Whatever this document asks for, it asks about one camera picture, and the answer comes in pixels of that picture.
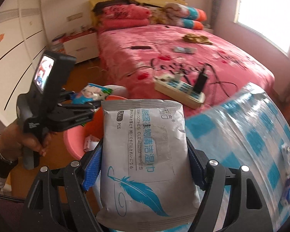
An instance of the window frame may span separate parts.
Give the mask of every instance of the window frame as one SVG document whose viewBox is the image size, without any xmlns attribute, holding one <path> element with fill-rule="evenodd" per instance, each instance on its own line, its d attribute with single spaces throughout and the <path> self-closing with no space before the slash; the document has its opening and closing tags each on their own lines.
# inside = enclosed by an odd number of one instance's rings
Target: window frame
<svg viewBox="0 0 290 232">
<path fill-rule="evenodd" d="M 234 23 L 236 23 L 237 25 L 245 28 L 245 29 L 248 29 L 249 31 L 257 34 L 258 36 L 262 37 L 264 40 L 266 40 L 267 42 L 269 42 L 271 45 L 273 45 L 276 49 L 278 49 L 280 52 L 282 52 L 286 57 L 288 57 L 288 53 L 290 51 L 290 48 L 288 50 L 288 52 L 285 52 L 284 50 L 282 50 L 279 46 L 277 46 L 275 43 L 273 43 L 270 39 L 268 39 L 266 36 L 264 36 L 262 33 L 254 30 L 253 28 L 245 25 L 245 24 L 242 24 L 238 21 L 238 16 L 239 16 L 239 11 L 240 11 L 240 4 L 241 4 L 241 0 L 237 0 L 237 6 L 236 6 L 236 13 L 235 13 L 235 17 L 234 17 Z"/>
</svg>

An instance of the human hand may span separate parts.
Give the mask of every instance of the human hand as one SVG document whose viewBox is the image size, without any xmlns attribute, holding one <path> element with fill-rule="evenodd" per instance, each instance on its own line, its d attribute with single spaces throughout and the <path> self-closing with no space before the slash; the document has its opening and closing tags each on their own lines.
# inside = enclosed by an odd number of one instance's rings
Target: human hand
<svg viewBox="0 0 290 232">
<path fill-rule="evenodd" d="M 6 160 L 15 161 L 22 156 L 22 147 L 25 146 L 38 152 L 41 156 L 45 156 L 51 139 L 52 135 L 48 133 L 43 144 L 40 144 L 33 134 L 23 133 L 14 121 L 0 134 L 0 154 Z"/>
</svg>

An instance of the lit screen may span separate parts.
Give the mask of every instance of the lit screen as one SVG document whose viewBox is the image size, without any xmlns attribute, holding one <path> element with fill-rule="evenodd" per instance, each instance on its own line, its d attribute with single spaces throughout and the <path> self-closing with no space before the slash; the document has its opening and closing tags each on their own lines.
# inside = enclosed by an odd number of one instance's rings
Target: lit screen
<svg viewBox="0 0 290 232">
<path fill-rule="evenodd" d="M 34 82 L 41 89 L 41 91 L 44 90 L 47 78 L 50 74 L 50 71 L 53 68 L 53 65 L 54 65 L 54 60 L 48 56 L 44 56 L 39 64 L 38 69 L 36 70 Z"/>
</svg>

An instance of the white power strip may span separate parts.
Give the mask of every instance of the white power strip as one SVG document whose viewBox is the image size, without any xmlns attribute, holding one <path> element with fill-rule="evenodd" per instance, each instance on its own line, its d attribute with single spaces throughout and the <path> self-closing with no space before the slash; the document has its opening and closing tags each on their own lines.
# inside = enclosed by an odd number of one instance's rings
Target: white power strip
<svg viewBox="0 0 290 232">
<path fill-rule="evenodd" d="M 197 109 L 205 101 L 205 94 L 195 93 L 193 86 L 174 79 L 170 74 L 164 74 L 157 77 L 155 81 L 155 90 L 177 100 L 178 102 L 189 106 L 190 108 Z"/>
</svg>

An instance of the power outlet socket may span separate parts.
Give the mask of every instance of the power outlet socket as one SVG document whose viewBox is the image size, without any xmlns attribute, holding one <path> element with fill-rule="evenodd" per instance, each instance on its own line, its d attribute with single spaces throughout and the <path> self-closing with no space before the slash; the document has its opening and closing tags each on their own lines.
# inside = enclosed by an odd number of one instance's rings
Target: power outlet socket
<svg viewBox="0 0 290 232">
<path fill-rule="evenodd" d="M 82 18 L 82 17 L 83 17 L 83 13 L 81 12 L 81 13 L 78 13 L 78 14 L 74 14 L 72 16 L 68 16 L 67 20 L 68 20 L 68 22 L 70 22 L 70 21 L 73 21 L 75 19 L 79 19 L 79 18 Z"/>
</svg>

